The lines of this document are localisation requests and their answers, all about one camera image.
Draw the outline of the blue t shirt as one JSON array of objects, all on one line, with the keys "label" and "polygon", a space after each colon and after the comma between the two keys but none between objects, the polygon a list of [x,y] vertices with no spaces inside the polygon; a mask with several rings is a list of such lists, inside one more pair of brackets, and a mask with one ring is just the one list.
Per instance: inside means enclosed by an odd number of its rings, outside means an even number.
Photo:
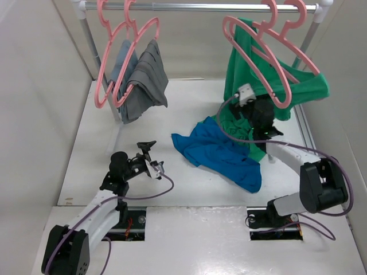
[{"label": "blue t shirt", "polygon": [[227,137],[214,118],[197,123],[189,136],[173,133],[171,139],[174,148],[194,166],[218,172],[251,193],[260,190],[259,162],[249,157],[247,147]]}]

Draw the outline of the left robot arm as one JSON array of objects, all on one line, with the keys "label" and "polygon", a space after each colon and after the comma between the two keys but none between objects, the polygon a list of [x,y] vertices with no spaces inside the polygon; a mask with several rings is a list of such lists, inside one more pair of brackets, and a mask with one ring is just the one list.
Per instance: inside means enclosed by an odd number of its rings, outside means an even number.
[{"label": "left robot arm", "polygon": [[114,226],[127,222],[129,180],[141,174],[161,179],[163,163],[149,154],[155,143],[139,142],[141,152],[133,158],[123,151],[111,155],[108,172],[90,203],[66,225],[56,225],[49,232],[42,274],[86,274],[97,245]]}]

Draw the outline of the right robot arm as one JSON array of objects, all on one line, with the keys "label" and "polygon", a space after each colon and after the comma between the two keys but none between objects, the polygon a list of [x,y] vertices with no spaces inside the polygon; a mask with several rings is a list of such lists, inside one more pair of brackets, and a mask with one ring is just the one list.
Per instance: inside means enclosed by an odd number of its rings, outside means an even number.
[{"label": "right robot arm", "polygon": [[352,202],[348,178],[338,161],[304,146],[288,143],[274,126],[274,108],[267,100],[231,103],[235,119],[247,119],[252,130],[250,141],[261,151],[274,156],[299,175],[299,191],[275,198],[261,210],[248,210],[252,229],[268,233],[295,226],[303,213],[324,213],[327,209]]}]

